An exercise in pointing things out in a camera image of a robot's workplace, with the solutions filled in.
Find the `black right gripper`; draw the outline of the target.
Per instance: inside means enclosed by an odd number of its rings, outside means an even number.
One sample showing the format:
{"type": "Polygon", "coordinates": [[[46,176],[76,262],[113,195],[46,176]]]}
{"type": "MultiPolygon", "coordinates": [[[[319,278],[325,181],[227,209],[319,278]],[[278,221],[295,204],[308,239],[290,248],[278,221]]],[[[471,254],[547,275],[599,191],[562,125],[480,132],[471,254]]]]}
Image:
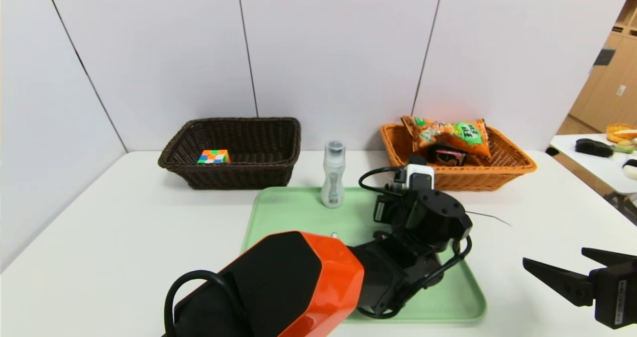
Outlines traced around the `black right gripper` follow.
{"type": "Polygon", "coordinates": [[[591,307],[595,299],[596,321],[613,330],[637,323],[637,256],[589,247],[581,254],[606,267],[589,276],[530,258],[523,267],[576,307],[591,307]]]}

